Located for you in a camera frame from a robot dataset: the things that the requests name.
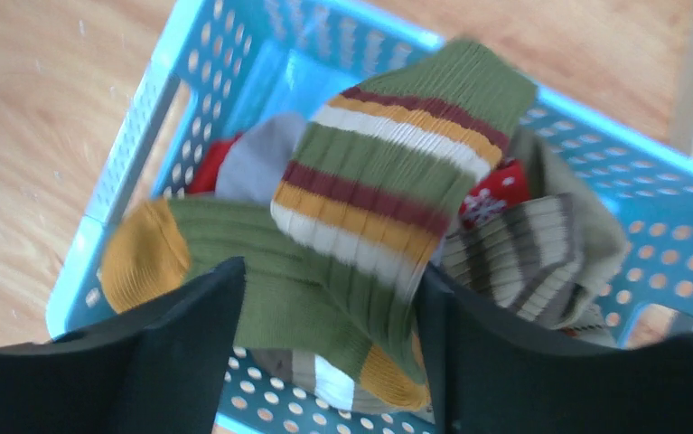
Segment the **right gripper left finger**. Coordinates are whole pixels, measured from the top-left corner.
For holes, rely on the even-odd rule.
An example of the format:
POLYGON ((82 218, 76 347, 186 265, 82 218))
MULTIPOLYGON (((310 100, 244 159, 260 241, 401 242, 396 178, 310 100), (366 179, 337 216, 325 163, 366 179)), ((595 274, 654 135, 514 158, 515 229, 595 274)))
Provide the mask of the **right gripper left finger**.
POLYGON ((44 344, 0 347, 0 433, 209 433, 246 282, 228 259, 44 344))

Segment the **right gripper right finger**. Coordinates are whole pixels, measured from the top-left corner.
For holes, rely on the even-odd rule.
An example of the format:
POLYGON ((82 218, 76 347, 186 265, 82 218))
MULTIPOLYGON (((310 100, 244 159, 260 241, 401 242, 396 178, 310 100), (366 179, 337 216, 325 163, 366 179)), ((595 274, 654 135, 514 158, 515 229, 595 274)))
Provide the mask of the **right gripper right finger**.
POLYGON ((438 433, 693 433, 693 333, 634 350, 589 344, 436 267, 416 307, 438 433))

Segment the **tan brown sock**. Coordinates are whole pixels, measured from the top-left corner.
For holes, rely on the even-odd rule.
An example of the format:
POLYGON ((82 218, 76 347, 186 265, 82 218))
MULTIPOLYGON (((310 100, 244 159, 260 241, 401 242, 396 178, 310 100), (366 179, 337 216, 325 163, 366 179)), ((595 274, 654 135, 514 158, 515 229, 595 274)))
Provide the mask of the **tan brown sock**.
POLYGON ((520 127, 512 137, 509 156, 525 169, 534 203, 557 201, 559 221, 568 231, 569 258, 546 277, 548 303, 535 322, 591 344, 615 348, 617 343, 596 299, 626 258, 622 226, 537 133, 520 127))

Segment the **green striped sock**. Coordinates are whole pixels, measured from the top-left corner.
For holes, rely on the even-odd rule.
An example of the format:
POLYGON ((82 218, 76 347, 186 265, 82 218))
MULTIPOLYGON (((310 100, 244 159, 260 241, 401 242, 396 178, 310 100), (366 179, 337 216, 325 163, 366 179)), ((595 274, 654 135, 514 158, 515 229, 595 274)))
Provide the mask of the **green striped sock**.
POLYGON ((370 77, 317 110, 267 208, 205 195, 139 204, 108 242, 102 291, 122 313, 240 256, 236 345, 319 355, 419 410, 430 397, 418 284, 536 92, 471 39, 370 77))

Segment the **red patterned sock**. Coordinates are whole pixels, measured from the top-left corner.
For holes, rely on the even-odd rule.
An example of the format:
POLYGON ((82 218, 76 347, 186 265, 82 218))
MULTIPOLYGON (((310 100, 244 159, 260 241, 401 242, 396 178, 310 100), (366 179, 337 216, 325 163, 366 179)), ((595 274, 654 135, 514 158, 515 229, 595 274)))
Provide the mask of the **red patterned sock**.
POLYGON ((461 224, 465 229, 481 226, 530 196, 521 162, 507 158, 465 196, 458 213, 461 224))

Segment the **grey sock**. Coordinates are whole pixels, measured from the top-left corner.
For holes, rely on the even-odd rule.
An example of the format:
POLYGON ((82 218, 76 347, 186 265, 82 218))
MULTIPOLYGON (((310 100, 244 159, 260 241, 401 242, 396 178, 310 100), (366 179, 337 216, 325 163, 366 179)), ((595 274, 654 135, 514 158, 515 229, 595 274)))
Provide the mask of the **grey sock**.
POLYGON ((219 166, 214 195, 268 206, 306 124, 300 114, 286 112, 243 133, 219 166))

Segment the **brown striped sock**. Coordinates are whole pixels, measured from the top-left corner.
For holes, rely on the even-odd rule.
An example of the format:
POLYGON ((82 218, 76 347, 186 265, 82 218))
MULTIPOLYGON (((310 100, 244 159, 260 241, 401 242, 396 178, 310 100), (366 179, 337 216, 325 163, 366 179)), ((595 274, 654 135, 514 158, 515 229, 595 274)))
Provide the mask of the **brown striped sock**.
POLYGON ((319 355, 286 349, 251 349, 259 368, 314 394, 337 410, 381 414, 405 411, 365 391, 319 355))
POLYGON ((441 258, 458 283, 535 322, 548 303, 546 277, 569 258, 567 227, 557 201, 518 204, 481 226, 453 225, 441 258))

